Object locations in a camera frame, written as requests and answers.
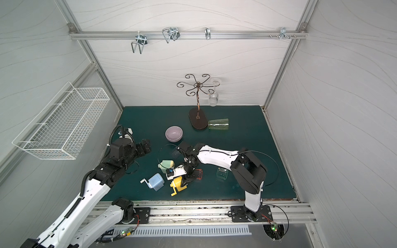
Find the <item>red clear tray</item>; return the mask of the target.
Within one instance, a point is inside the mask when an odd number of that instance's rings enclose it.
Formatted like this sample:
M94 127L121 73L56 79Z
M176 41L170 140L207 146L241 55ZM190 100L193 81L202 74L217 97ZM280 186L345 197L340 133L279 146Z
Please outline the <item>red clear tray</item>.
M195 169L193 172L193 179L202 180L202 177L203 177L202 169Z

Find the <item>yellow pencil sharpener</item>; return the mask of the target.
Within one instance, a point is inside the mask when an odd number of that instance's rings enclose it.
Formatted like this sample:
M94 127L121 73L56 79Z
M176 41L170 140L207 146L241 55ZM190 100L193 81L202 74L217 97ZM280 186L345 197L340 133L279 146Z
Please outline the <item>yellow pencil sharpener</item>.
M176 177L170 183L170 187L173 189L171 196L175 196L178 192L187 189L187 186L182 186L182 176Z

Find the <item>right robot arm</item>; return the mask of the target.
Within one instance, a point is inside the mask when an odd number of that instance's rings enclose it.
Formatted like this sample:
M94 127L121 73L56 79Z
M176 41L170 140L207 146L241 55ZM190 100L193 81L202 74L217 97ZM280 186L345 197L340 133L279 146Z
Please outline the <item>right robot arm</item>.
M191 146L180 143L176 150L183 156L184 162L179 166L185 172L182 175L181 187L187 186L196 179L194 173L199 164L210 164L231 171L239 186L245 191L245 202L240 212L235 215L249 222L257 222L261 217L262 191L266 187L265 179L268 169L256 156L264 155L275 163L276 179L279 177L280 166L269 155L242 148L239 151L228 151L210 147L203 143Z

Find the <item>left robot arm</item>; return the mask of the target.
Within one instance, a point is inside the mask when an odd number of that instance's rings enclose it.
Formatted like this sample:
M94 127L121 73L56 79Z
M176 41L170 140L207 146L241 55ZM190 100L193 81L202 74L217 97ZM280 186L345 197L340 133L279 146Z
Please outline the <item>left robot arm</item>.
M26 239L23 248L88 248L113 225L129 224L138 219L133 202L118 198L93 222L81 226L100 200L126 174L129 166L152 150L148 139L136 143L130 129L120 128L121 136L109 141L107 155L84 175L80 193L74 201L36 239Z

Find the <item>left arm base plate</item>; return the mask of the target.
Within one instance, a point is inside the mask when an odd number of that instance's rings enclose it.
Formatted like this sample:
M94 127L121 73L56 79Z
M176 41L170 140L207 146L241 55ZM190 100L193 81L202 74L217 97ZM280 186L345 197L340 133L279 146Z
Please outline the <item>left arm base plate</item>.
M146 207L129 208L125 210L122 224L125 225L137 225L137 224L148 224L151 209Z

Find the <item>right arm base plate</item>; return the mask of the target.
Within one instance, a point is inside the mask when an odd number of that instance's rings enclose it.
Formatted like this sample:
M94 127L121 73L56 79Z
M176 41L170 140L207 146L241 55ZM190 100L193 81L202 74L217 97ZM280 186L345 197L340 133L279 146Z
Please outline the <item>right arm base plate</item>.
M257 212L252 212L245 206L232 206L227 212L233 223L240 222L272 222L273 215L269 206L261 206Z

